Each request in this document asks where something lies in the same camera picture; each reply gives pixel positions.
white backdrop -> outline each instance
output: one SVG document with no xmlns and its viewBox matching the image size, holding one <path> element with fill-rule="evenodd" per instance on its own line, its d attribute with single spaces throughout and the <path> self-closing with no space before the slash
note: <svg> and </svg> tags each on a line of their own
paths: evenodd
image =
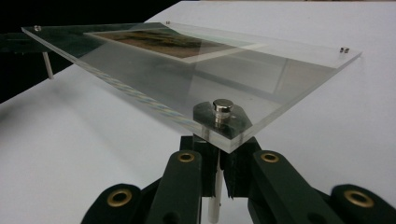
<svg viewBox="0 0 396 224">
<path fill-rule="evenodd" d="M 393 3 L 186 1 L 149 21 L 363 51 L 256 137 L 314 188 L 355 184 L 396 206 L 394 11 Z M 0 223 L 79 223 L 104 189 L 161 177 L 189 134 L 72 65 L 0 104 Z M 251 223 L 247 201 L 223 193 L 220 223 Z"/>
</svg>

metal pin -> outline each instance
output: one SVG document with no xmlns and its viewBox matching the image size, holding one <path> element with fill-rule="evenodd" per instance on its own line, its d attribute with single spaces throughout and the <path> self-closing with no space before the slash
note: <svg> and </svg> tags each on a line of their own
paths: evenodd
<svg viewBox="0 0 396 224">
<path fill-rule="evenodd" d="M 226 123 L 233 111 L 233 102 L 226 99 L 218 99 L 213 102 L 213 113 L 215 115 L 216 127 L 220 128 L 222 124 Z M 219 210 L 221 202 L 222 179 L 224 178 L 223 171 L 220 169 L 220 150 L 218 168 L 216 171 L 215 197 L 209 199 L 208 206 L 208 220 L 210 223 L 219 222 Z"/>
</svg>

photo under acrylic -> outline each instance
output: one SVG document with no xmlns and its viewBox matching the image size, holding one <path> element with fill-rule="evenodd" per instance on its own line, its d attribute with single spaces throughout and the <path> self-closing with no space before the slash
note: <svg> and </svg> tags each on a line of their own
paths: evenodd
<svg viewBox="0 0 396 224">
<path fill-rule="evenodd" d="M 183 63 L 197 63 L 263 47 L 222 37 L 178 32 L 170 28 L 85 33 L 126 47 L 141 49 Z"/>
</svg>

white rod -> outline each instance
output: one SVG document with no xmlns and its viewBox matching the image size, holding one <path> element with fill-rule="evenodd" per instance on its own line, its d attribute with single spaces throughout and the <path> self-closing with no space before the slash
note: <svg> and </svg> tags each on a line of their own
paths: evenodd
<svg viewBox="0 0 396 224">
<path fill-rule="evenodd" d="M 220 169 L 219 160 L 218 160 L 218 170 L 216 172 L 216 186 L 215 186 L 216 197 L 211 197 L 209 199 L 209 209 L 207 215 L 209 222 L 213 224 L 219 222 L 222 179 L 223 179 L 223 171 Z"/>
<path fill-rule="evenodd" d="M 52 68 L 50 67 L 50 57 L 47 52 L 43 52 L 44 63 L 46 64 L 47 73 L 49 74 L 49 79 L 53 79 Z"/>
</svg>

clear acrylic sheet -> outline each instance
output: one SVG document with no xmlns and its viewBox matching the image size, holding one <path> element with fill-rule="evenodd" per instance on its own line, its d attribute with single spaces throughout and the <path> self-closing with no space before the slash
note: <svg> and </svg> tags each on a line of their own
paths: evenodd
<svg viewBox="0 0 396 224">
<path fill-rule="evenodd" d="M 361 55 L 177 23 L 22 30 L 227 152 Z M 211 105 L 217 99 L 234 103 L 221 125 Z"/>
</svg>

